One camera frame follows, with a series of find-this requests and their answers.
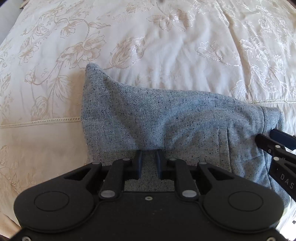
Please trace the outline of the cream floral bedspread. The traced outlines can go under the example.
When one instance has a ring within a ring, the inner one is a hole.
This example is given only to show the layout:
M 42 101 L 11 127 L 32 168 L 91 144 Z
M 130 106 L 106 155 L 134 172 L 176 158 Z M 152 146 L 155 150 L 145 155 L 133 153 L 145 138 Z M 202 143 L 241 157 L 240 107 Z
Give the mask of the cream floral bedspread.
M 86 163 L 85 67 L 279 108 L 295 133 L 288 1 L 30 1 L 1 43 L 1 224 L 23 190 Z

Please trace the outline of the grey speckled pants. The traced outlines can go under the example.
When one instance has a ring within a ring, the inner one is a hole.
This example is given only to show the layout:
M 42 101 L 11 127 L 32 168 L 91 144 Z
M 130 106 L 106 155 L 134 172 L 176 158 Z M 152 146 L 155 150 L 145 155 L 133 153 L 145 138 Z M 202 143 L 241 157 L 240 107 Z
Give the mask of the grey speckled pants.
M 190 165 L 205 161 L 290 197 L 268 175 L 271 158 L 255 136 L 282 129 L 277 108 L 203 91 L 150 89 L 111 79 L 98 65 L 85 69 L 81 122 L 89 155 L 110 164 L 136 150 L 161 149 Z

